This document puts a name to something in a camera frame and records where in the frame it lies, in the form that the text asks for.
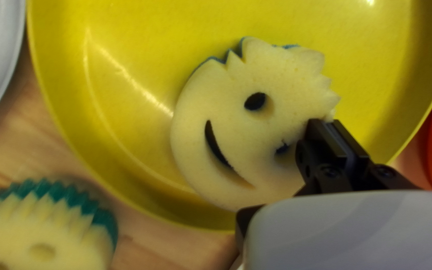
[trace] yellow sponge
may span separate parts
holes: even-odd
[[[0,191],[0,270],[105,270],[114,217],[73,185],[26,180]]]
[[[331,121],[339,96],[322,53],[254,37],[211,57],[177,101],[171,148],[187,182],[230,211],[288,198],[303,185],[295,144],[311,118]]]

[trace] sponge eye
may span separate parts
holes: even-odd
[[[246,108],[249,111],[256,111],[259,110],[266,102],[266,94],[257,92],[252,95],[250,95],[246,102],[244,102],[244,108]]]

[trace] yellow bowl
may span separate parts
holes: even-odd
[[[326,55],[337,119],[387,163],[432,107],[432,0],[30,0],[36,74],[63,135],[134,208],[230,232],[234,214],[185,183],[173,109],[191,71],[243,36]]]

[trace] wooden table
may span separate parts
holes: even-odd
[[[419,146],[423,139],[424,130],[392,165],[417,185],[430,189],[421,162]],[[92,181],[48,113],[25,40],[13,79],[0,102],[0,188],[12,181],[43,176]],[[107,195],[120,225],[113,270],[226,270],[236,258],[232,235],[176,227]]]

